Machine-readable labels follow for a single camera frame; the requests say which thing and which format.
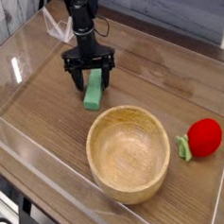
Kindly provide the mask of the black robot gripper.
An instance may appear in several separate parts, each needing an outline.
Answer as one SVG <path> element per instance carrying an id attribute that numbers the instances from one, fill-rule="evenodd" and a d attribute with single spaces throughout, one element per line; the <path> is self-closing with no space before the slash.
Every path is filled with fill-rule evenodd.
<path id="1" fill-rule="evenodd" d="M 115 50 L 111 47 L 98 44 L 96 51 L 90 56 L 82 56 L 79 54 L 78 48 L 74 47 L 61 54 L 61 58 L 64 60 L 64 71 L 72 74 L 72 79 L 75 86 L 80 92 L 83 92 L 83 69 L 97 69 L 104 67 L 102 72 L 102 85 L 106 90 L 110 81 L 110 70 L 115 66 Z"/>

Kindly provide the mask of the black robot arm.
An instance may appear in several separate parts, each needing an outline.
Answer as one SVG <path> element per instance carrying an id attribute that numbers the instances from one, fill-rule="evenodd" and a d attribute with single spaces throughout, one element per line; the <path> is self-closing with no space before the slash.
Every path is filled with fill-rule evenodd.
<path id="1" fill-rule="evenodd" d="M 77 38 L 77 46 L 61 54 L 64 71 L 68 72 L 79 91 L 84 90 L 83 71 L 100 69 L 101 89 L 108 88 L 111 69 L 115 66 L 114 48 L 100 44 L 95 36 L 94 18 L 98 11 L 97 0 L 62 0 L 69 17 L 72 31 Z"/>

